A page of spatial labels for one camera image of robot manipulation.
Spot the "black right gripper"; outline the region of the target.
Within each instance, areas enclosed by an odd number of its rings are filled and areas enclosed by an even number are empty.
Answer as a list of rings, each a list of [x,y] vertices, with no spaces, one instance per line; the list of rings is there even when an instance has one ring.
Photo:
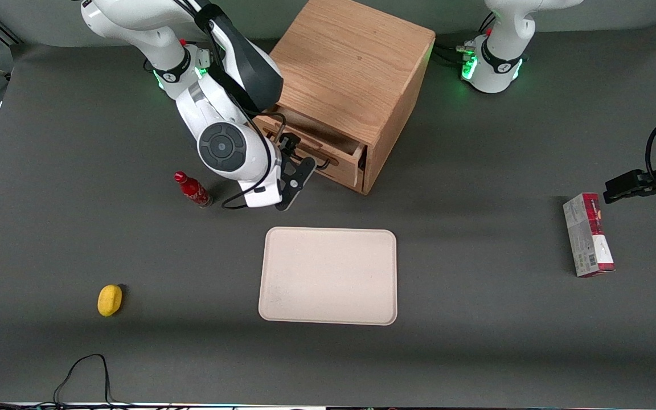
[[[300,142],[301,138],[294,133],[282,133],[279,136],[279,149],[283,155],[295,155]],[[317,163],[312,157],[291,160],[291,163],[294,171],[291,174],[283,173],[280,178],[281,200],[275,205],[276,210],[280,212],[285,212],[291,207],[301,192],[301,186],[305,186],[317,168]]]

